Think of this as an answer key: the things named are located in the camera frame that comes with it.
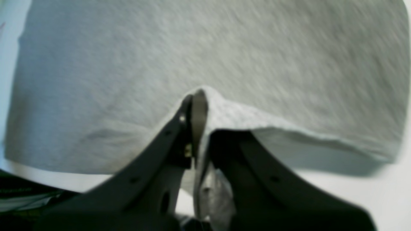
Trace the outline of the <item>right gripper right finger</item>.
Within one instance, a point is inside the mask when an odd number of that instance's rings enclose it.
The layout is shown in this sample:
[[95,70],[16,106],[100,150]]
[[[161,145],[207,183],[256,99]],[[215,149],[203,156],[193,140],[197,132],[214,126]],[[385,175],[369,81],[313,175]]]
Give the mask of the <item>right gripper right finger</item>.
[[365,209],[294,174],[250,131],[214,132],[208,154],[232,188],[230,231],[376,230]]

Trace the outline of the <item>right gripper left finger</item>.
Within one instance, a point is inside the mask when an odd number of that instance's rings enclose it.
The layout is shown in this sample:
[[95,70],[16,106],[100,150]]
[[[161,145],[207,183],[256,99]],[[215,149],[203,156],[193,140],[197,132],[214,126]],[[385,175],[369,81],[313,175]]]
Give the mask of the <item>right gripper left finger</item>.
[[51,209],[37,231],[179,231],[174,217],[181,178],[191,167],[207,117],[202,90],[186,96],[176,114],[129,165],[88,192]]

